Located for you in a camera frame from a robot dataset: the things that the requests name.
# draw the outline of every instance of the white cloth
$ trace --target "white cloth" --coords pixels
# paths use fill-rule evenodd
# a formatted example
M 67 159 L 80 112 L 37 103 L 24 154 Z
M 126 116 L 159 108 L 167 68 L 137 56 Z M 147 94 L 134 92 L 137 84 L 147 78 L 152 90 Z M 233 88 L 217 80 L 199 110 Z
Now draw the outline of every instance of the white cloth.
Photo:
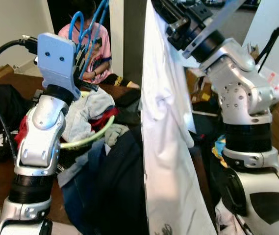
M 225 226 L 219 235 L 245 235 L 235 216 L 224 206 L 222 200 L 217 204 L 215 211 L 218 226 Z
M 142 135 L 150 234 L 213 235 L 188 148 L 195 131 L 183 67 L 173 61 L 166 23 L 147 2 Z
M 101 88 L 73 102 L 65 116 L 66 127 L 62 134 L 63 139 L 67 142 L 75 142 L 92 136 L 95 131 L 91 130 L 88 120 L 100 119 L 106 109 L 114 105 L 112 96 Z

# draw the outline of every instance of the child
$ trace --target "child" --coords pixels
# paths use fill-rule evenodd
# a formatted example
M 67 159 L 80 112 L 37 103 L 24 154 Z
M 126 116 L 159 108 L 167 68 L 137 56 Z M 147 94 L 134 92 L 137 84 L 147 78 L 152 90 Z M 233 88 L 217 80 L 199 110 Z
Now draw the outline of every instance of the child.
M 81 11 L 84 15 L 84 30 L 86 30 L 91 24 L 92 17 L 96 11 L 96 3 L 94 0 L 71 0 L 70 2 L 70 16 L 73 15 L 77 11 Z M 95 38 L 96 32 L 100 27 L 98 37 Z M 68 38 L 69 35 L 70 24 L 64 26 L 58 33 L 59 36 Z M 80 21 L 79 18 L 75 23 L 72 32 L 72 40 L 78 44 L 78 36 L 80 29 Z M 82 41 L 83 45 L 88 44 L 88 35 Z M 111 49 L 110 49 L 110 40 L 109 35 L 104 26 L 99 23 L 94 23 L 92 32 L 91 32 L 91 42 L 89 48 L 91 49 L 92 43 L 95 44 L 94 49 L 92 51 L 92 55 L 90 57 L 89 65 L 87 66 L 87 70 L 83 75 L 83 79 L 95 84 L 110 84 L 114 86 L 127 86 L 132 88 L 139 88 L 139 86 L 131 81 L 127 81 L 116 74 L 111 73 L 108 69 L 110 67 L 111 60 Z M 88 58 L 90 51 L 86 53 L 86 60 Z

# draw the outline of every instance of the red cloth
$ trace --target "red cloth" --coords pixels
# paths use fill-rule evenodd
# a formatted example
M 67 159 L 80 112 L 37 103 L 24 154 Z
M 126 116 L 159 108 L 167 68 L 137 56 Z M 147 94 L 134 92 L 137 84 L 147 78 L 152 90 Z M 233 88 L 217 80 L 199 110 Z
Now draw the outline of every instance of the red cloth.
M 100 131 L 106 125 L 111 116 L 117 115 L 118 113 L 119 110 L 116 107 L 114 107 L 108 111 L 105 111 L 103 113 L 102 118 L 100 118 L 99 120 L 88 120 L 88 122 L 90 123 L 92 129 L 97 132 Z
M 27 121 L 27 116 L 23 117 L 23 119 L 20 123 L 18 134 L 14 138 L 15 142 L 18 145 L 18 147 L 17 147 L 18 149 L 20 149 L 21 142 L 27 135 L 28 129 L 27 129 L 26 121 Z

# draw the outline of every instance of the blue jeans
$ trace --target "blue jeans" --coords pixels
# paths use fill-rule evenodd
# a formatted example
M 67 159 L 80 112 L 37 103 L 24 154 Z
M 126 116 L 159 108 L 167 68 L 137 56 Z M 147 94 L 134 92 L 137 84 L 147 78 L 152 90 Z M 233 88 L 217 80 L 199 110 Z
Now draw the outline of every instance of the blue jeans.
M 104 157 L 104 141 L 100 140 L 88 151 L 88 162 L 62 187 L 66 214 L 71 223 L 84 235 L 99 234 L 95 228 L 86 224 L 83 215 L 84 211 L 91 207 L 97 173 Z

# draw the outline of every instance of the cable connector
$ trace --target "cable connector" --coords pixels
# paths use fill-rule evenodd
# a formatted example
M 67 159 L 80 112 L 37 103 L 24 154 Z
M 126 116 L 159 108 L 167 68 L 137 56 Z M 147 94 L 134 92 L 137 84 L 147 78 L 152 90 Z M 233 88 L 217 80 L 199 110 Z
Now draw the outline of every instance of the cable connector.
M 28 51 L 36 55 L 38 53 L 38 40 L 28 35 L 23 35 L 23 39 L 25 41 L 25 47 Z

